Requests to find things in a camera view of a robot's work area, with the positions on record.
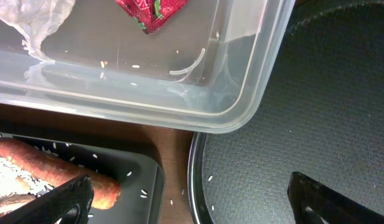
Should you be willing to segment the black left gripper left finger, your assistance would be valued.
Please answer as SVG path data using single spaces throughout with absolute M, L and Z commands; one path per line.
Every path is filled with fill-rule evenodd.
M 86 224 L 94 198 L 89 175 L 79 175 L 0 217 L 0 224 Z

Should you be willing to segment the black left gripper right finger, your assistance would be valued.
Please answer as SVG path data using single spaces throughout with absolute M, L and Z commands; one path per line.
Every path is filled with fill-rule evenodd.
M 297 224 L 384 223 L 383 215 L 301 172 L 291 174 L 287 195 Z

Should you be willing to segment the orange carrot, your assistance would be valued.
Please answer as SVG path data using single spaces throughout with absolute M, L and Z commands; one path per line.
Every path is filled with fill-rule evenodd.
M 0 156 L 30 172 L 33 177 L 42 179 L 54 187 L 58 187 L 79 175 L 89 175 L 94 190 L 91 204 L 93 208 L 110 209 L 120 198 L 121 186 L 113 178 L 85 167 L 76 166 L 20 140 L 0 138 Z

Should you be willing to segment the red snack wrapper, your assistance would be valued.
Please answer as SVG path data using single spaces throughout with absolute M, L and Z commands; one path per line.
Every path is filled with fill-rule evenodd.
M 115 2 L 137 22 L 145 34 L 151 34 L 160 29 L 189 1 L 116 0 Z

